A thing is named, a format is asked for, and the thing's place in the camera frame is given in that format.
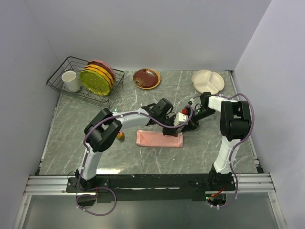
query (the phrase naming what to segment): marble countertop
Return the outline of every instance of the marble countertop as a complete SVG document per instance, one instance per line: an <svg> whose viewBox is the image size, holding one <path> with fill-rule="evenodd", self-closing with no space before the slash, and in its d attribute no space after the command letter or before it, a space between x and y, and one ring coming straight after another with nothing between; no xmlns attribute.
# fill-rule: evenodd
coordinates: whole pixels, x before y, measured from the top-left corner
<svg viewBox="0 0 305 229"><path fill-rule="evenodd" d="M136 87L132 76L135 71L125 71L123 88L111 110L131 111L142 105L158 102L165 97L181 111L196 94L191 82L195 71L159 71L161 84L152 90ZM229 72L219 72L225 88L221 94L234 95ZM46 152L41 165L41 175L62 175L75 171L81 164L84 146L84 128L97 115L100 107L63 95L51 129ZM115 140L106 150L98 165L98 174L158 174L158 173L208 173L217 158L222 135L219 130L220 113L200 121L195 131L183 133L183 148L140 147L136 145L138 129L162 131L157 125L124 130L125 141ZM256 173L249 141L240 146L234 168L237 173Z"/></svg>

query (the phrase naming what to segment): white mug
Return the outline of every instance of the white mug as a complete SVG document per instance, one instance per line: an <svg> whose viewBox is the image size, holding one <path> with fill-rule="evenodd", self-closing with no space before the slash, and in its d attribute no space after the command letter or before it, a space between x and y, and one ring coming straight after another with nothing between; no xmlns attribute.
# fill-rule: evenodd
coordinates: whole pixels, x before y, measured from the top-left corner
<svg viewBox="0 0 305 229"><path fill-rule="evenodd" d="M79 91L81 85L74 71L65 72L64 74L62 74L61 79L66 84L67 88L70 91L72 92Z"/></svg>

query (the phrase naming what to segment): pink towel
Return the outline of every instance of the pink towel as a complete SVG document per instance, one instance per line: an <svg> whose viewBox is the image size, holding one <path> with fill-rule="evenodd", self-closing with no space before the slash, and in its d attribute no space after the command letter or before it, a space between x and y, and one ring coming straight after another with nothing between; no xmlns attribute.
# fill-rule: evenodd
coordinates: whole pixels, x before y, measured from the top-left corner
<svg viewBox="0 0 305 229"><path fill-rule="evenodd" d="M163 135L162 132L138 130L137 145L149 147L175 147L183 146L183 136L179 133L177 137Z"/></svg>

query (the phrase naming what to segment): white sectioned tray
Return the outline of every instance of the white sectioned tray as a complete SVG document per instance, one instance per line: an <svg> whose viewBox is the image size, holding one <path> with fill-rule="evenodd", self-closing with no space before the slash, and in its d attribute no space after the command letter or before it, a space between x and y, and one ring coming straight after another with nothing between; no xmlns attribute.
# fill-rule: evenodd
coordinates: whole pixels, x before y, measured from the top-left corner
<svg viewBox="0 0 305 229"><path fill-rule="evenodd" d="M209 70L200 70L192 76L195 89L200 92L211 92L217 94L224 88L224 79L220 74Z"/></svg>

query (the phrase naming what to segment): wire dish rack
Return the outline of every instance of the wire dish rack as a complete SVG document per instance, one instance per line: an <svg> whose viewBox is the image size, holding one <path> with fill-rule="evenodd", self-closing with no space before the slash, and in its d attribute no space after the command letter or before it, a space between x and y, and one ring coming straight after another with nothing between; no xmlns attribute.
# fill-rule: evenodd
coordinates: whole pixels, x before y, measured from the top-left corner
<svg viewBox="0 0 305 229"><path fill-rule="evenodd" d="M123 81L125 73L123 71L114 69L116 74L116 82L113 88L110 90L109 94L106 96L100 96L94 94L89 89L87 89L81 83L81 89L78 92L71 92L66 87L65 83L61 79L61 75L66 71L74 71L77 74L78 80L80 81L80 72L87 65L86 60L69 56L65 61L59 66L59 68L53 73L53 75L47 80L47 85L57 92L69 95L76 99L100 106L109 108L113 103L115 97L117 96L120 89L123 87Z"/></svg>

